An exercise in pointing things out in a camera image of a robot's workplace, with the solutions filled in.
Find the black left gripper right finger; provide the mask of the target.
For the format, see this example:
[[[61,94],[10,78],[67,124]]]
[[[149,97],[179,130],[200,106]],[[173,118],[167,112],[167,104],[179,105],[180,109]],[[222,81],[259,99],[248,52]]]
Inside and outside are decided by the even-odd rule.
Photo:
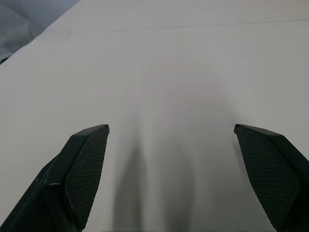
[[[309,161],[283,135],[236,124],[250,184],[278,232],[309,230]]]

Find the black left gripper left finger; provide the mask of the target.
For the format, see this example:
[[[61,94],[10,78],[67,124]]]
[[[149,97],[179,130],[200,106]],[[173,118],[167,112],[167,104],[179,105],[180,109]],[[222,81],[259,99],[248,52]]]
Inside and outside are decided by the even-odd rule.
[[[98,125],[72,135],[32,181],[2,232],[81,232],[100,183],[110,132]]]

